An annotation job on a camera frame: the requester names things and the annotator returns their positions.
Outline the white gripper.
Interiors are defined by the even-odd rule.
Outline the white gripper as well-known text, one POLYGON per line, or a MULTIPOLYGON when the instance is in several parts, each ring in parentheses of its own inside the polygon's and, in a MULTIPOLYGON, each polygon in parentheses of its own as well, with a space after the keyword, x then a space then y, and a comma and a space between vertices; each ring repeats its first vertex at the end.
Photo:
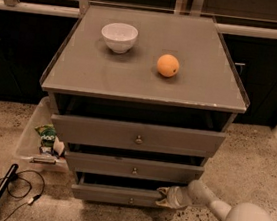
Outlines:
POLYGON ((155 204, 158 207, 180 209, 190 206, 192 204, 191 197, 187 191, 187 187, 160 187, 157 188, 158 192, 166 197, 170 197, 170 202, 166 199, 157 200, 155 204))

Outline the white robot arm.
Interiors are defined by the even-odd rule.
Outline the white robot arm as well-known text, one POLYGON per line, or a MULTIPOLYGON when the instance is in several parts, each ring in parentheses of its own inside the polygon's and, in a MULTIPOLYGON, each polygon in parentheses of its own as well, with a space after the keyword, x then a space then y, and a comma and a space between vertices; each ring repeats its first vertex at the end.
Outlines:
POLYGON ((260 196, 277 205, 277 138, 267 128, 234 126, 236 145, 227 147, 223 162, 212 164, 205 181, 158 189, 158 206, 183 209, 205 206, 219 221, 274 221, 260 196))

